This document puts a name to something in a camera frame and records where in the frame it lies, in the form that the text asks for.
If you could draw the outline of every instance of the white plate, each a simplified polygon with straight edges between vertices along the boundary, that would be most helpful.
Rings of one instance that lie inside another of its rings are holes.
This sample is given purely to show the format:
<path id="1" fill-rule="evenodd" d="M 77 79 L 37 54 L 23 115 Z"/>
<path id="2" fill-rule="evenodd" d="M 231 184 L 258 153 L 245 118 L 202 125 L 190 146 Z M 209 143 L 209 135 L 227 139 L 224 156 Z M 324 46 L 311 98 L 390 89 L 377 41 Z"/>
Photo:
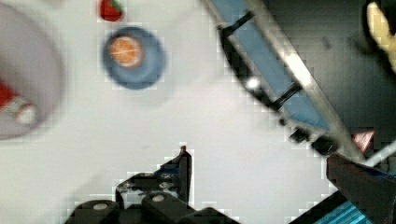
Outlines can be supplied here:
<path id="1" fill-rule="evenodd" d="M 60 103 L 63 91 L 60 55 L 29 18 L 0 3 L 0 80 L 38 108 L 39 122 L 23 126 L 0 115 L 0 140 L 32 131 Z"/>

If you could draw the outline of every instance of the orange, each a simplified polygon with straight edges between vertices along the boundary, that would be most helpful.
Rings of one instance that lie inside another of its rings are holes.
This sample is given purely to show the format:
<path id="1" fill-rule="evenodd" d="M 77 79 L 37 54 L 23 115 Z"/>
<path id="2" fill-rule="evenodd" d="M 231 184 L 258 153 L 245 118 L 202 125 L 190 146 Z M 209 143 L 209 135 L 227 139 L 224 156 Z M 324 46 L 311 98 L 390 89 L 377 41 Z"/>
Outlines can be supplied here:
<path id="1" fill-rule="evenodd" d="M 139 41 L 128 35 L 116 38 L 110 45 L 111 57 L 126 68 L 139 66 L 143 61 L 143 53 Z"/>

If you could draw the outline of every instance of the white table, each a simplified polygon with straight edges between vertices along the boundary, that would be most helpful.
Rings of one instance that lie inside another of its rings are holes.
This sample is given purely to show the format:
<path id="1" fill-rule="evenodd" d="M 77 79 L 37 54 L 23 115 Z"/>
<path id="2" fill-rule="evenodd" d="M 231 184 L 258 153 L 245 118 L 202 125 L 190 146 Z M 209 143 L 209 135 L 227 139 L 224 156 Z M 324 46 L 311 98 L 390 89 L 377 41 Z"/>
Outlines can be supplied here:
<path id="1" fill-rule="evenodd" d="M 247 96 L 199 0 L 122 0 L 125 20 L 166 49 L 163 79 L 145 91 L 116 85 L 100 64 L 111 29 L 96 0 L 7 0 L 45 28 L 63 58 L 66 92 L 39 130 L 0 142 L 3 224 L 64 223 L 75 206 L 113 199 L 134 172 L 152 172 L 187 144 L 191 205 L 242 223 L 288 223 L 334 191 L 325 162 Z"/>

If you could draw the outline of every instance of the teal object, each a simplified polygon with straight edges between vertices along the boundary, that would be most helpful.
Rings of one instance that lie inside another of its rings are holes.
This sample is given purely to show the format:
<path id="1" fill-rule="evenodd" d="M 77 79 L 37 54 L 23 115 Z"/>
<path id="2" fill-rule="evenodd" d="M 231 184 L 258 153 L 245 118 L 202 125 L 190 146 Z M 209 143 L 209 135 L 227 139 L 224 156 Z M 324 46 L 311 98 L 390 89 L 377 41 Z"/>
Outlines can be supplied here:
<path id="1" fill-rule="evenodd" d="M 332 210 L 315 224 L 372 224 L 372 222 L 351 202 L 346 202 Z"/>

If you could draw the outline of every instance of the strawberry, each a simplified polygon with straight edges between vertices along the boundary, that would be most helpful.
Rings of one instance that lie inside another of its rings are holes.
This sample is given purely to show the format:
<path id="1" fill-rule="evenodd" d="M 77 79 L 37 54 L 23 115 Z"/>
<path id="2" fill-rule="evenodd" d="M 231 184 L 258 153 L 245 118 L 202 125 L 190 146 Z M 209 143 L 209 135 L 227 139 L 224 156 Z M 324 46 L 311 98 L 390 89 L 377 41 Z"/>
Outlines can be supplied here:
<path id="1" fill-rule="evenodd" d="M 117 0 L 102 0 L 100 16 L 105 21 L 118 21 L 122 17 L 122 7 Z"/>

